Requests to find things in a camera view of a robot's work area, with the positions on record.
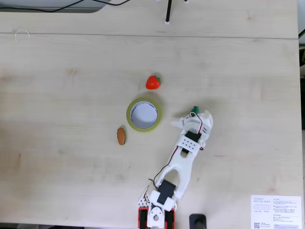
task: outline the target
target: red strawberry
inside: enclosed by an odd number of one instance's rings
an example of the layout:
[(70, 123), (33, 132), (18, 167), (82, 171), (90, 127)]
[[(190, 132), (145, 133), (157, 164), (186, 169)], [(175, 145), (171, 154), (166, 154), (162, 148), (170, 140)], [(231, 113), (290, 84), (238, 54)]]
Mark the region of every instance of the red strawberry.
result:
[(160, 87), (160, 85), (161, 85), (160, 78), (158, 78), (155, 75), (150, 76), (146, 82), (146, 88), (148, 90), (157, 89)]

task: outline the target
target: white paper sheet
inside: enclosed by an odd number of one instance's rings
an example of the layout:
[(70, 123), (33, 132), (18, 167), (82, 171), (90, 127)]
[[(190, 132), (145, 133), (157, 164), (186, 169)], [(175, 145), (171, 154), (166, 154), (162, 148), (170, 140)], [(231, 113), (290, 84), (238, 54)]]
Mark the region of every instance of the white paper sheet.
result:
[(252, 195), (251, 229), (302, 229), (301, 197)]

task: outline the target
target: red wire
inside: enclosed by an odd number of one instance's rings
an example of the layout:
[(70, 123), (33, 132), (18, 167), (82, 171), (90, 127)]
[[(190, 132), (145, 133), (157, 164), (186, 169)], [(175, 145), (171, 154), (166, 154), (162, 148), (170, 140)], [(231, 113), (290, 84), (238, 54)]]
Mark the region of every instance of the red wire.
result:
[[(177, 149), (178, 149), (178, 146), (177, 146), (177, 148), (176, 148), (175, 152), (173, 153), (173, 156), (174, 156), (174, 155), (175, 155), (175, 153), (177, 152)], [(172, 157), (173, 157), (173, 156), (172, 156)]]
[(194, 112), (194, 113), (195, 113), (195, 115), (197, 115), (197, 117), (199, 118), (199, 120), (200, 120), (200, 122), (201, 122), (200, 128), (199, 128), (199, 130), (198, 130), (198, 132), (197, 132), (197, 134), (199, 134), (200, 131), (201, 131), (201, 127), (202, 127), (202, 120), (201, 120), (201, 118), (198, 116), (198, 114), (197, 114), (196, 112)]

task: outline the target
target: cable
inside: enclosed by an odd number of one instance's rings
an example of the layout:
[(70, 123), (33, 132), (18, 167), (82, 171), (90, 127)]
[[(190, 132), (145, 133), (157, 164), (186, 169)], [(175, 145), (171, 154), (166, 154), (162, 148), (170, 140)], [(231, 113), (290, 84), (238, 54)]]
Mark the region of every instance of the cable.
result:
[(145, 197), (146, 192), (144, 193), (144, 199), (145, 199), (145, 201), (146, 201), (147, 203), (149, 203), (149, 204), (150, 204), (150, 202), (146, 200), (146, 197)]
[(149, 189), (149, 186), (147, 187), (147, 189), (146, 189), (146, 191), (145, 191), (145, 193), (144, 193), (144, 199), (145, 199), (145, 201), (147, 202), (147, 203), (150, 203), (149, 201), (147, 201), (147, 199), (146, 199), (146, 193), (147, 193), (147, 190)]
[(303, 30), (302, 32), (300, 32), (299, 34), (299, 39), (305, 34), (305, 30)]
[(113, 4), (113, 3), (109, 3), (109, 2), (105, 2), (105, 1), (99, 1), (99, 0), (92, 0), (92, 1), (101, 2), (101, 3), (107, 4), (107, 5), (111, 5), (111, 6), (121, 6), (121, 5), (127, 3), (127, 2), (130, 1), (130, 0), (126, 0), (126, 1), (121, 2), (121, 3), (119, 3), (119, 4)]
[(201, 130), (201, 127), (202, 127), (202, 120), (201, 120), (201, 118), (198, 116), (198, 114), (197, 114), (196, 112), (190, 112), (190, 116), (192, 116), (191, 114), (197, 115), (197, 117), (199, 118), (199, 120), (200, 120), (200, 122), (201, 122), (200, 127), (199, 127), (199, 130), (198, 130), (198, 132), (197, 132), (197, 134), (199, 135), (200, 130)]
[(160, 170), (160, 172), (154, 177), (152, 183), (153, 183), (153, 185), (154, 185), (154, 187), (155, 187), (156, 189), (158, 189), (158, 187), (155, 185), (154, 180), (155, 180), (156, 177), (162, 172), (162, 170), (163, 170), (165, 167), (167, 167), (167, 166), (169, 165), (169, 163), (171, 162), (171, 160), (172, 160), (173, 156), (175, 155), (175, 153), (177, 152), (177, 150), (178, 150), (178, 146), (177, 146), (177, 148), (175, 149), (175, 151), (173, 152), (170, 161), (169, 161), (166, 165), (164, 165), (163, 168)]
[[(40, 11), (40, 12), (45, 12), (45, 13), (54, 13), (54, 12), (57, 12), (57, 11), (60, 11), (60, 10), (63, 10), (65, 8), (68, 8), (70, 6), (74, 6), (82, 1), (85, 1), (85, 0), (79, 0), (75, 3), (72, 3), (68, 6), (64, 6), (64, 7), (61, 7), (59, 9), (56, 9), (56, 10), (41, 10), (41, 9), (35, 9), (35, 8), (22, 8), (22, 7), (0, 7), (0, 10), (33, 10), (33, 11)], [(107, 5), (111, 5), (111, 6), (121, 6), (125, 3), (127, 3), (128, 1), (130, 0), (126, 0), (124, 2), (121, 2), (121, 3), (118, 3), (118, 4), (113, 4), (113, 3), (109, 3), (109, 2), (105, 2), (105, 1), (99, 1), (99, 0), (92, 0), (92, 1), (97, 1), (97, 2), (101, 2), (101, 3), (104, 3), (104, 4), (107, 4)]]

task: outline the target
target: tape roll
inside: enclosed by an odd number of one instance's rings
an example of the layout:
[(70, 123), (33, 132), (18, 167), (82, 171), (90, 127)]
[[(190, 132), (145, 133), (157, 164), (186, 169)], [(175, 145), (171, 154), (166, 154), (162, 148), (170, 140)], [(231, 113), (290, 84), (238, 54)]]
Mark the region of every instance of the tape roll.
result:
[(133, 100), (127, 108), (128, 124), (140, 132), (148, 132), (157, 127), (161, 119), (161, 110), (158, 104), (147, 98)]

